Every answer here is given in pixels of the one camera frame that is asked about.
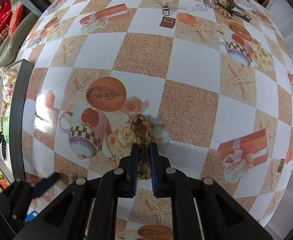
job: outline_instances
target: metal clasp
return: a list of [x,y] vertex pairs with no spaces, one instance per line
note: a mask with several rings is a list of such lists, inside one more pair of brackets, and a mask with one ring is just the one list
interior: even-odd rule
[[168,3],[166,3],[162,7],[162,15],[164,15],[164,16],[169,16],[170,15],[170,8],[169,8],[169,4]]

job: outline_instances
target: tan braided cord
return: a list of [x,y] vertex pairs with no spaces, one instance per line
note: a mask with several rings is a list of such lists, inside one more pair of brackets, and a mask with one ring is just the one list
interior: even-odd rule
[[[141,134],[138,129],[141,128],[140,125],[146,128],[146,133]],[[139,157],[139,167],[137,170],[137,176],[139,179],[150,179],[151,178],[151,165],[148,152],[148,145],[152,142],[152,130],[153,124],[142,114],[136,114],[130,121],[130,129],[139,144],[141,149],[141,156]]]

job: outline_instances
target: red apple print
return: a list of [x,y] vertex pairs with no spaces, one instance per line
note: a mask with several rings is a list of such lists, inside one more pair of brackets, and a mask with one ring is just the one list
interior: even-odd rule
[[243,41],[243,39],[242,39],[241,37],[239,37],[238,35],[236,35],[235,33],[233,33],[233,34],[231,35],[231,38],[232,38],[234,41],[240,43],[242,46],[245,45],[245,42]]
[[99,119],[99,113],[92,108],[85,109],[81,115],[82,122],[88,123],[91,127],[96,127],[99,124]]

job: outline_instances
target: mug handle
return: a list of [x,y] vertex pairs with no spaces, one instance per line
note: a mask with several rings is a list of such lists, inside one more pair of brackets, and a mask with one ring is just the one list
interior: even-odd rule
[[[213,36],[214,33],[218,33],[218,35],[224,40],[224,42],[221,42],[219,40],[216,40]],[[226,42],[225,42],[225,38],[224,38],[224,33],[223,32],[220,32],[220,31],[210,31],[210,37],[217,43],[219,43],[220,45],[223,45],[225,46],[226,45]]]
[[69,121],[70,121],[70,123],[71,123],[71,116],[70,116],[69,113],[63,113],[63,114],[61,114],[61,116],[60,116],[60,118],[59,118],[59,127],[60,127],[61,131],[62,131],[62,132],[65,132],[66,134],[69,134],[70,131],[71,131],[71,127],[70,127],[69,129],[65,129],[65,128],[63,128],[62,125],[61,125],[61,120],[62,120],[63,117],[68,118]]

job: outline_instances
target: silver rivet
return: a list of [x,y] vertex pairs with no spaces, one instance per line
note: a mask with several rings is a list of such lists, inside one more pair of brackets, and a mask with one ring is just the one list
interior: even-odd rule
[[124,170],[122,168],[116,168],[113,172],[117,175],[120,175],[124,172]]
[[166,168],[166,170],[165,170],[167,173],[169,173],[169,174],[173,174],[173,173],[175,173],[175,168],[173,168],[173,167],[168,167],[168,168]]
[[76,184],[78,184],[78,185],[83,185],[84,183],[85,183],[85,178],[78,178],[76,180]]
[[203,179],[204,184],[206,185],[212,185],[213,184],[213,179],[206,177]]

